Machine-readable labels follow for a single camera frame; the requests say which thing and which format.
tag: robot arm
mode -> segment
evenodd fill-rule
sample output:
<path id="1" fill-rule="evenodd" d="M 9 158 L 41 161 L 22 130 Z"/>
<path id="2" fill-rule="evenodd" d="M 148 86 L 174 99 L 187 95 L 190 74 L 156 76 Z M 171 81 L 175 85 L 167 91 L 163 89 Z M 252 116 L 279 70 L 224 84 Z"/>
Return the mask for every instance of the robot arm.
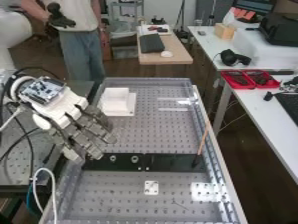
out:
<path id="1" fill-rule="evenodd" d="M 102 110 L 90 105 L 60 81 L 48 77 L 11 77 L 9 97 L 34 111 L 37 125 L 50 132 L 68 159 L 80 163 L 84 155 L 102 159 L 102 147 L 115 144 L 114 125 Z"/>

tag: breadboard table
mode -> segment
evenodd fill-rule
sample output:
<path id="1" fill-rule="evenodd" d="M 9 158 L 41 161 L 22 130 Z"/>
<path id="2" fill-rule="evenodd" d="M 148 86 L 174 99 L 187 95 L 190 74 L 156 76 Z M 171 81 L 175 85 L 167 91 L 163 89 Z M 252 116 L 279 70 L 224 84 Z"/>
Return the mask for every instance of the breadboard table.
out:
<path id="1" fill-rule="evenodd" d="M 190 79 L 108 78 L 98 99 L 107 87 L 130 87 L 138 108 L 135 117 L 112 117 L 119 142 L 106 151 L 195 155 L 207 112 Z M 87 171 L 70 162 L 58 187 L 59 223 L 248 223 L 215 141 L 211 131 L 204 172 Z M 156 194 L 147 194 L 147 182 L 159 184 Z M 54 223 L 52 202 L 41 223 Z"/>

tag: robot finger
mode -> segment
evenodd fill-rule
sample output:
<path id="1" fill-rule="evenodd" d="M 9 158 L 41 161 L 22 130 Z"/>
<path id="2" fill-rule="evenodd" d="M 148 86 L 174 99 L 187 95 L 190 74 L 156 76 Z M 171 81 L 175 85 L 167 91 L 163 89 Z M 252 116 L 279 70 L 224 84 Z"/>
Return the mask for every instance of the robot finger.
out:
<path id="1" fill-rule="evenodd" d="M 83 127 L 75 121 L 72 121 L 72 124 L 66 128 L 72 145 L 79 145 L 79 148 L 83 149 L 94 159 L 100 160 L 104 153 L 82 130 Z"/>
<path id="2" fill-rule="evenodd" d="M 114 123 L 98 107 L 88 105 L 86 110 L 82 108 L 79 109 L 86 116 L 90 116 L 98 121 L 98 123 L 107 129 L 108 132 L 114 131 Z"/>
<path id="3" fill-rule="evenodd" d="M 106 143 L 115 144 L 118 142 L 116 136 L 107 131 L 107 129 L 98 123 L 98 120 L 94 117 L 83 114 L 83 116 L 78 119 L 76 122 Z"/>

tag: hand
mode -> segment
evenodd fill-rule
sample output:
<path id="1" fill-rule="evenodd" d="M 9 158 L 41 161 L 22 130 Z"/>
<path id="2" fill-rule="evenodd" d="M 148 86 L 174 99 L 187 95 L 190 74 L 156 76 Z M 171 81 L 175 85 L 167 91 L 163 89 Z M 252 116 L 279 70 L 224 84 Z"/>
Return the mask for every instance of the hand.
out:
<path id="1" fill-rule="evenodd" d="M 50 20 L 48 20 L 50 24 L 55 27 L 63 27 L 63 28 L 68 28 L 70 27 L 75 27 L 76 26 L 76 22 L 71 19 L 68 19 L 66 16 L 60 17 L 60 18 L 55 18 L 52 15 L 50 16 Z"/>
<path id="2" fill-rule="evenodd" d="M 107 44 L 110 43 L 110 37 L 104 31 L 100 31 L 102 35 L 102 47 L 106 47 Z"/>

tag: floor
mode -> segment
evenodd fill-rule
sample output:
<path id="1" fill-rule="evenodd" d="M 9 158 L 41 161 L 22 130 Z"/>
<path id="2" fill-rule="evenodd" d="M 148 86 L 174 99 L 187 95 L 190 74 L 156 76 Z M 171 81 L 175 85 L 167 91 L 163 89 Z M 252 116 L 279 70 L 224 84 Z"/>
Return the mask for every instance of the floor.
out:
<path id="1" fill-rule="evenodd" d="M 62 52 L 54 44 L 33 39 L 15 47 L 11 53 L 18 67 L 43 66 L 66 77 Z M 188 66 L 187 73 L 183 66 L 142 66 L 138 59 L 106 62 L 107 73 L 122 77 L 188 77 L 195 84 L 205 86 L 207 74 L 213 74 L 211 62 L 203 66 L 200 49 L 195 48 L 192 54 L 195 64 Z M 225 121 L 232 121 L 243 113 L 244 109 L 237 104 L 229 109 Z M 249 223 L 297 222 L 298 186 L 248 116 L 220 133 L 219 142 Z M 29 214 L 23 217 L 17 224 L 34 223 L 29 219 L 26 221 Z"/>

